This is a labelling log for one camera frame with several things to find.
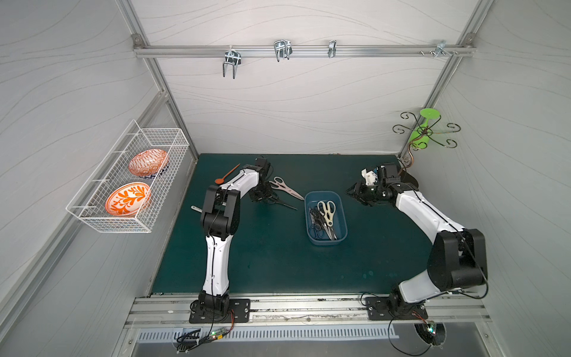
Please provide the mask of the pink grey handled scissors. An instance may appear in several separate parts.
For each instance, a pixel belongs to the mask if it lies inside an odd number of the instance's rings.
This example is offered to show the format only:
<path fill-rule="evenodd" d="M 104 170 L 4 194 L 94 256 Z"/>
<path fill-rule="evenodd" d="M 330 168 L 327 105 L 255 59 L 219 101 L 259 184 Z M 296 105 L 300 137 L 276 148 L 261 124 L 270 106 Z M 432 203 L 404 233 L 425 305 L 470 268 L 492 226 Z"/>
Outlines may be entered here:
<path fill-rule="evenodd" d="M 275 176 L 272 180 L 269 181 L 269 183 L 272 189 L 274 190 L 280 190 L 285 193 L 288 193 L 288 195 L 293 196 L 294 198 L 299 199 L 300 201 L 304 200 L 303 196 L 301 196 L 297 191 L 290 188 L 285 183 L 285 181 L 279 176 Z"/>

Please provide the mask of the cream handled kitchen scissors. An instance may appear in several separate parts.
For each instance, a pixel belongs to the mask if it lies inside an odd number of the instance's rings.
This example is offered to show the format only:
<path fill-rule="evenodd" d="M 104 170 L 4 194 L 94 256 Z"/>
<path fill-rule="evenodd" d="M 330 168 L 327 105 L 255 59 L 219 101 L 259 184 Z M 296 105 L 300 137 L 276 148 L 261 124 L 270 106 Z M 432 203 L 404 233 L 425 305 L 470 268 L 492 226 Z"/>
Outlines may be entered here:
<path fill-rule="evenodd" d="M 335 230 L 333 228 L 335 210 L 336 210 L 336 206 L 335 206 L 335 203 L 333 201 L 319 201 L 318 202 L 318 211 L 319 211 L 320 215 L 323 217 L 323 220 L 325 220 L 327 222 L 327 225 L 330 228 L 332 240 L 337 239 L 337 236 L 335 234 Z"/>

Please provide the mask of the blue plastic storage box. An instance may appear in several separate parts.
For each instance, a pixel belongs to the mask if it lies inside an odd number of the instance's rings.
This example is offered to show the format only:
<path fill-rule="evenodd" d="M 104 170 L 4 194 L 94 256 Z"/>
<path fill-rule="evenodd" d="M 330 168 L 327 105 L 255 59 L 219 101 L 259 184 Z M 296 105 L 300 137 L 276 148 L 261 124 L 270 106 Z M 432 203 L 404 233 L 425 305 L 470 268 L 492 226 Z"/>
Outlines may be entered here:
<path fill-rule="evenodd" d="M 330 190 L 306 194 L 306 233 L 316 246 L 339 245 L 348 236 L 341 197 Z"/>

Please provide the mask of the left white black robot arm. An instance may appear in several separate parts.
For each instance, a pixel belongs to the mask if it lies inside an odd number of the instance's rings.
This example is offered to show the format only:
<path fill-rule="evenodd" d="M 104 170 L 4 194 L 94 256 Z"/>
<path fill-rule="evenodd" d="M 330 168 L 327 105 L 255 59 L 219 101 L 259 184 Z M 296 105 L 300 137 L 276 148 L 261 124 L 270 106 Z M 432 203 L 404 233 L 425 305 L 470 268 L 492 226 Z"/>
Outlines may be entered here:
<path fill-rule="evenodd" d="M 201 225 L 208 249 L 206 276 L 199 303 L 216 315 L 230 309 L 228 265 L 230 246 L 240 221 L 243 196 L 263 186 L 271 164 L 259 157 L 224 184 L 211 185 L 205 194 Z"/>

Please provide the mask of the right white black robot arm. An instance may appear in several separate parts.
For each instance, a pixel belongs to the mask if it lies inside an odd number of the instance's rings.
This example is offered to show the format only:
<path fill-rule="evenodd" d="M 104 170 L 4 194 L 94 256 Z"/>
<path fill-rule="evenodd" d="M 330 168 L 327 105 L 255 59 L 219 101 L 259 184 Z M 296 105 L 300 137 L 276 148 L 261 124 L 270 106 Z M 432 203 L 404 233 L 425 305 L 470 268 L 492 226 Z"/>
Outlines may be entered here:
<path fill-rule="evenodd" d="M 484 286 L 480 300 L 489 292 L 486 240 L 477 229 L 468 229 L 432 205 L 418 188 L 418 181 L 396 164 L 363 169 L 361 179 L 346 190 L 363 205 L 391 203 L 409 217 L 430 240 L 426 269 L 402 281 L 390 293 L 388 309 L 401 314 L 432 298 L 448 293 L 466 297 L 465 290 Z"/>

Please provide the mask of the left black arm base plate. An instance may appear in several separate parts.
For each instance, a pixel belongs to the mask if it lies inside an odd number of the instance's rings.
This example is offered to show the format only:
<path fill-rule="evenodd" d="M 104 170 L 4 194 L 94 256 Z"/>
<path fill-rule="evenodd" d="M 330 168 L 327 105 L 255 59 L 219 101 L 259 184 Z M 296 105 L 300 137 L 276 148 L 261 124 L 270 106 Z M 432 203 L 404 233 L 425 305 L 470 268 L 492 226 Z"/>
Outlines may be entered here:
<path fill-rule="evenodd" d="M 190 324 L 242 324 L 250 320 L 250 299 L 220 299 L 206 297 L 190 305 Z"/>

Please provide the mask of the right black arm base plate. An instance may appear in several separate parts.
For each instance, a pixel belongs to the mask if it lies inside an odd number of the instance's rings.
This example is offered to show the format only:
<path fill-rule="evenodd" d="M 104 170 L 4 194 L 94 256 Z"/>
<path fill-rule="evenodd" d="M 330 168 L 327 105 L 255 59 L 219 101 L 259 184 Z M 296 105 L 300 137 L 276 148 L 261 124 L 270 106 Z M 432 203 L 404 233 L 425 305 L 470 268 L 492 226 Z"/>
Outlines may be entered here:
<path fill-rule="evenodd" d="M 423 304 L 406 303 L 398 297 L 367 296 L 361 299 L 370 321 L 428 320 Z"/>

